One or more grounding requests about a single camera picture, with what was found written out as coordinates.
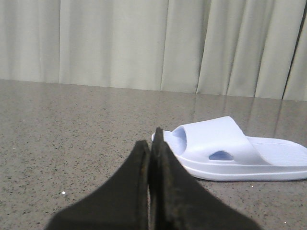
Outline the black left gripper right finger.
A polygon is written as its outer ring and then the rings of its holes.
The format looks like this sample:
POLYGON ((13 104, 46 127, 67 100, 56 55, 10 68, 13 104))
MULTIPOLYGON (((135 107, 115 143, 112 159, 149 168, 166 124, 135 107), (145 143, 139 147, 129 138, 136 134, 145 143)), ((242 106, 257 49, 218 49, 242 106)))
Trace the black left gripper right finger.
POLYGON ((179 163, 163 130, 154 134, 149 168, 153 230, 254 230, 256 223, 205 190, 179 163))

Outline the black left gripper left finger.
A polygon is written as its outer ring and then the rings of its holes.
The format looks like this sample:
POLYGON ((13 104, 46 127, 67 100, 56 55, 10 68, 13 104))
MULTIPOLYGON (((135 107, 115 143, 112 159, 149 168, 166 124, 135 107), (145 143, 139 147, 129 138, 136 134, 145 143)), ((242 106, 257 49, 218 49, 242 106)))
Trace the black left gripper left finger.
POLYGON ((101 187, 58 212, 49 230, 148 229, 150 151, 137 141, 125 162, 101 187))

